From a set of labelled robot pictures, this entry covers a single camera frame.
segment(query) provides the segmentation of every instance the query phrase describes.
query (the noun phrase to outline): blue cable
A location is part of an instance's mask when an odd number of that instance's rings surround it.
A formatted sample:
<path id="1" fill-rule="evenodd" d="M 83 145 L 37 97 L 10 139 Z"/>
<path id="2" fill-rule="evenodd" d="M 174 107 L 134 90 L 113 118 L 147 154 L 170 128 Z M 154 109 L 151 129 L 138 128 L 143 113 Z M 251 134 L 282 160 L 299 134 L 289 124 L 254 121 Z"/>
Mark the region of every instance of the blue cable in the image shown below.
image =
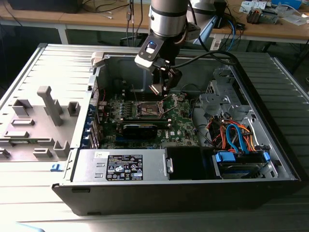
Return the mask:
<path id="1" fill-rule="evenodd" d="M 233 45 L 233 42 L 234 42 L 235 34 L 236 34 L 235 27 L 234 27 L 233 23 L 231 22 L 231 20 L 228 20 L 228 22 L 229 22 L 229 23 L 231 24 L 231 26 L 232 26 L 233 38 L 232 38 L 232 42 L 231 42 L 230 46 L 229 46 L 228 49 L 226 50 L 227 52 L 231 49 L 231 47 L 232 47 L 232 45 Z"/>
<path id="2" fill-rule="evenodd" d="M 240 128 L 236 124 L 230 124 L 230 125 L 227 126 L 227 128 L 226 128 L 226 140 L 227 140 L 227 142 L 231 145 L 231 147 L 233 147 L 235 149 L 236 152 L 239 152 L 238 148 L 232 143 L 231 138 L 230 138 L 230 129 L 231 129 L 231 127 L 235 127 L 236 128 L 236 131 L 238 133 L 240 147 L 241 147 L 242 151 L 245 154 L 248 154 L 249 151 L 248 151 L 248 149 L 246 147 L 246 144 L 243 142 L 241 130 L 240 130 Z"/>

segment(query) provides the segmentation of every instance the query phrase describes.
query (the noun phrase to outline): robotic arm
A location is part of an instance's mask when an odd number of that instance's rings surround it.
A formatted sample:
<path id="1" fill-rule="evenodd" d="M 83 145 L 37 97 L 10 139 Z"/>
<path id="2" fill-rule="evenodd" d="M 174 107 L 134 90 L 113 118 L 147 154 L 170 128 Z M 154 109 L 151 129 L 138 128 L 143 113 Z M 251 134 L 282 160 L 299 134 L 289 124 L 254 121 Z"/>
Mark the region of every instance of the robotic arm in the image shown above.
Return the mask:
<path id="1" fill-rule="evenodd" d="M 153 75 L 150 89 L 166 95 L 176 87 L 182 73 L 170 69 L 189 30 L 186 13 L 189 0 L 152 0 L 150 34 L 135 57 L 136 64 Z"/>

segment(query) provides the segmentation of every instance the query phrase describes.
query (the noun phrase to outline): white table leg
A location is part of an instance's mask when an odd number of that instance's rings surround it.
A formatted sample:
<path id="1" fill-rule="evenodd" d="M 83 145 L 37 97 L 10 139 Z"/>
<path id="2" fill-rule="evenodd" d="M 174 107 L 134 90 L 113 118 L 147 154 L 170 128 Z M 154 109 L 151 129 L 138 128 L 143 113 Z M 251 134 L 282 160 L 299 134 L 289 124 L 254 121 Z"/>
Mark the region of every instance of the white table leg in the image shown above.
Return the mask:
<path id="1" fill-rule="evenodd" d="M 225 34 L 214 34 L 212 43 L 211 43 L 211 50 L 216 51 L 219 49 L 221 40 L 224 39 Z"/>
<path id="2" fill-rule="evenodd" d="M 69 44 L 66 25 L 64 25 L 64 24 L 56 24 L 56 29 L 58 30 L 61 43 L 62 44 Z"/>

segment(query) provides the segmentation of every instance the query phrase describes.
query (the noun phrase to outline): wire bundle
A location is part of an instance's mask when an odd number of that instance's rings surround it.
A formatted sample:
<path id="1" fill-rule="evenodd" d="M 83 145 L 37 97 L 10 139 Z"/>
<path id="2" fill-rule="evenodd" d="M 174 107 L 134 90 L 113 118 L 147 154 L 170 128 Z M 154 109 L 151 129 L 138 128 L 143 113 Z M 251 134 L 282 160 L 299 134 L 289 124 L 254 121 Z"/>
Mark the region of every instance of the wire bundle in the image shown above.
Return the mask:
<path id="1" fill-rule="evenodd" d="M 229 125 L 234 124 L 237 127 L 241 129 L 241 136 L 244 139 L 248 151 L 256 151 L 254 144 L 253 144 L 253 136 L 250 130 L 248 130 L 244 125 L 239 124 L 236 121 L 233 121 L 231 119 L 223 119 L 222 123 L 220 125 L 220 134 L 218 134 L 213 140 L 212 140 L 212 145 L 215 146 L 221 150 L 227 150 L 230 152 L 237 152 L 234 148 L 234 146 L 229 145 L 226 139 L 226 130 Z M 236 133 L 233 142 L 236 140 L 238 134 Z"/>

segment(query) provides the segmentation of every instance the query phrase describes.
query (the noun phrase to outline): black cable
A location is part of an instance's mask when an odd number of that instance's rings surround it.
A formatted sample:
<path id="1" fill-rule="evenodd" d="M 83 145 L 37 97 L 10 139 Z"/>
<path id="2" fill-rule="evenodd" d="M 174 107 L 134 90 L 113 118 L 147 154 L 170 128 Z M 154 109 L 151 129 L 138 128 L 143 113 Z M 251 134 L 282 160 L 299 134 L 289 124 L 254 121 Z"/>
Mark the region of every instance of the black cable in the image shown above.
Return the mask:
<path id="1" fill-rule="evenodd" d="M 191 12 L 192 12 L 192 17 L 193 17 L 193 21 L 194 23 L 197 25 L 197 18 L 195 17 L 195 13 L 194 13 L 194 9 L 193 9 L 193 6 L 191 4 L 191 2 L 189 1 L 189 6 L 191 8 Z M 206 51 L 206 52 L 209 52 L 209 50 L 207 49 L 207 47 L 204 45 L 202 39 L 200 36 L 198 36 L 198 41 L 200 42 L 200 44 L 202 45 L 203 49 Z M 230 63 L 222 60 L 222 59 L 219 59 L 217 58 L 215 55 L 213 54 L 210 54 L 212 58 L 214 58 L 216 61 L 220 62 L 220 63 L 223 63 L 223 64 L 227 64 L 227 65 L 230 65 Z"/>
<path id="2" fill-rule="evenodd" d="M 87 0 L 82 5 L 85 5 L 86 3 L 90 2 L 90 1 L 92 1 L 92 0 Z"/>
<path id="3" fill-rule="evenodd" d="M 97 6 L 95 9 L 96 9 L 96 11 L 98 11 L 98 9 L 99 9 L 100 7 L 102 7 L 102 6 L 114 5 L 116 2 L 118 2 L 118 0 L 115 0 L 113 3 L 101 4 L 101 5 Z"/>
<path id="4" fill-rule="evenodd" d="M 193 114 L 194 114 L 194 110 L 195 110 L 195 107 L 196 107 L 196 105 L 197 105 L 197 102 L 199 101 L 199 97 L 197 98 L 197 100 L 195 101 L 195 103 L 194 103 L 194 105 L 193 105 L 193 108 L 192 108 L 192 110 L 191 110 L 191 121 L 192 121 L 192 124 L 193 124 L 193 126 L 195 127 L 195 128 L 197 128 L 195 125 L 194 125 L 194 122 L 193 122 Z"/>
<path id="5" fill-rule="evenodd" d="M 127 43 L 127 46 L 130 47 L 128 30 L 129 30 L 129 21 L 126 22 L 126 43 Z"/>
<path id="6" fill-rule="evenodd" d="M 132 1 L 132 40 L 133 40 L 133 47 L 135 42 L 134 42 L 134 0 L 130 0 Z"/>
<path id="7" fill-rule="evenodd" d="M 186 84 L 182 87 L 182 89 L 180 90 L 180 93 L 183 93 L 183 89 L 187 86 L 194 86 L 195 88 L 197 88 L 199 90 L 200 93 L 203 93 L 203 91 L 196 85 L 196 84 L 193 84 L 193 83 L 189 83 L 189 84 Z"/>
<path id="8" fill-rule="evenodd" d="M 127 11 L 126 11 L 126 42 L 127 42 L 127 46 L 130 47 L 130 43 L 129 43 L 129 34 L 128 34 L 128 31 L 129 31 L 129 23 L 131 21 L 131 18 L 132 18 L 132 7 L 131 7 L 131 0 L 129 1 L 129 6 L 127 8 Z"/>
<path id="9" fill-rule="evenodd" d="M 137 26 L 137 29 L 136 29 L 136 32 L 135 32 L 136 38 L 137 38 L 137 35 L 138 35 L 138 32 L 139 32 L 139 29 L 140 29 L 142 22 L 143 22 L 143 2 L 142 2 L 142 0 L 140 0 L 140 23 Z"/>
<path id="10" fill-rule="evenodd" d="M 90 11 L 90 10 L 87 10 L 84 5 L 82 5 L 82 8 L 87 11 L 87 12 L 91 12 L 91 13 L 104 13 L 104 12 L 108 12 L 108 11 L 113 11 L 113 10 L 116 10 L 118 8 L 121 8 L 121 7 L 125 7 L 125 6 L 128 6 L 129 4 L 126 4 L 126 5 L 122 5 L 122 6 L 117 6 L 115 8 L 112 8 L 112 9 L 108 9 L 108 10 L 105 10 L 105 11 Z"/>
<path id="11" fill-rule="evenodd" d="M 216 54 L 216 53 L 217 53 L 217 54 L 223 54 L 223 55 L 229 56 L 229 57 L 231 57 L 231 58 L 234 60 L 234 62 L 232 62 L 232 63 L 230 63 L 230 62 L 225 62 L 227 65 L 233 65 L 233 66 L 234 66 L 234 65 L 238 64 L 237 58 L 236 58 L 234 55 L 232 55 L 231 53 L 229 53 L 229 52 L 225 52 L 225 51 L 210 51 L 210 52 L 207 52 L 207 53 L 202 54 L 202 55 L 200 55 L 200 56 L 194 57 L 194 58 L 192 58 L 191 60 L 188 60 L 188 61 L 186 61 L 186 62 L 184 62 L 184 63 L 178 64 L 178 65 L 169 66 L 169 68 L 170 68 L 170 69 L 177 69 L 177 68 L 183 67 L 183 66 L 185 66 L 185 65 L 191 64 L 192 62 L 194 62 L 194 61 L 196 61 L 196 60 L 198 60 L 198 59 L 200 59 L 200 58 L 203 58 L 203 57 L 208 56 L 208 55 L 211 55 L 211 54 Z"/>
<path id="12" fill-rule="evenodd" d="M 11 12 L 9 12 L 8 8 L 6 8 L 6 5 L 5 5 L 4 1 L 2 2 L 2 4 L 4 5 L 4 8 L 6 9 L 6 11 L 13 17 L 13 19 L 14 19 L 20 26 L 23 26 L 23 25 L 21 25 L 21 23 L 14 17 L 14 15 L 12 15 Z"/>

